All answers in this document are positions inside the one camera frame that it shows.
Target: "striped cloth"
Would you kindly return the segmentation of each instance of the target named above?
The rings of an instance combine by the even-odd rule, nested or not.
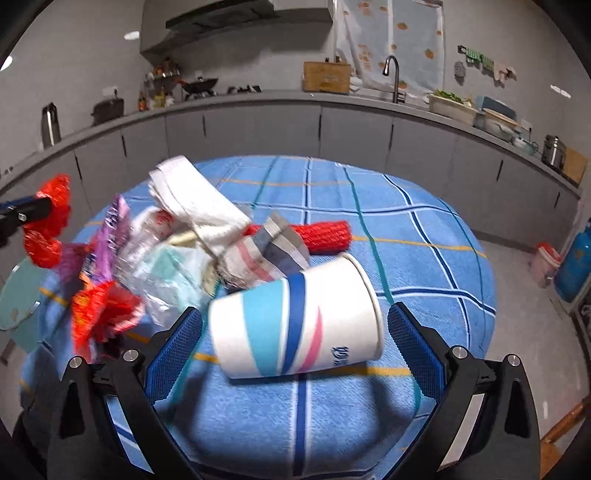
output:
[[[449,345],[463,345],[476,357],[486,353],[495,324],[492,271],[447,203],[409,181],[315,158],[231,157],[196,167],[232,203],[250,206],[253,223],[273,211],[292,225],[348,221],[348,251],[376,291],[384,331],[389,306],[403,301]],[[133,216],[154,204],[145,183],[124,197]],[[76,241],[87,241],[103,217],[104,211]],[[310,265],[333,258],[313,255]],[[46,431],[52,389],[73,352],[67,308],[72,293],[54,273],[43,284],[37,309],[43,343],[22,371],[27,431],[36,440]],[[143,320],[126,332],[126,343],[141,349],[153,333],[154,325]],[[206,478],[369,480],[383,478],[396,463],[433,401],[421,395],[388,335],[377,361],[229,381],[206,331],[169,397],[155,407]],[[109,408],[131,462],[147,468],[117,401],[110,398]]]
[[[231,287],[252,288],[305,270],[309,259],[301,237],[273,212],[254,235],[245,236],[222,254],[218,272]]]

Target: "floor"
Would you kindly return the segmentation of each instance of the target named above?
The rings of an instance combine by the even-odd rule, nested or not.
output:
[[[515,353],[528,375],[540,435],[589,393],[583,352],[570,318],[550,301],[528,273],[529,254],[481,242],[496,278],[497,316],[487,358],[502,360]],[[26,354],[15,349],[8,367],[0,365],[0,418],[11,431],[19,407],[19,373]],[[476,419],[480,402],[474,397],[462,428],[444,463],[459,458]],[[564,450],[574,432],[558,444]]]

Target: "wooden box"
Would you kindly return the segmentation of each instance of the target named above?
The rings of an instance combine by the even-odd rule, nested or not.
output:
[[[348,63],[304,62],[304,91],[349,93],[351,67]]]
[[[576,150],[567,147],[562,173],[573,180],[578,187],[586,169],[587,159]]]

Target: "patterned curtain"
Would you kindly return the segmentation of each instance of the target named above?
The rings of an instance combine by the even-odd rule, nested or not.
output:
[[[443,7],[440,0],[339,0],[336,54],[352,66],[352,90],[394,91],[384,61],[395,55],[398,88],[422,97],[443,86]]]

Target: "white paper cup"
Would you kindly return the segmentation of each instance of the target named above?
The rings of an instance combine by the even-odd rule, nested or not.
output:
[[[230,378],[274,377],[376,360],[384,350],[378,299],[349,254],[214,300],[210,332]]]

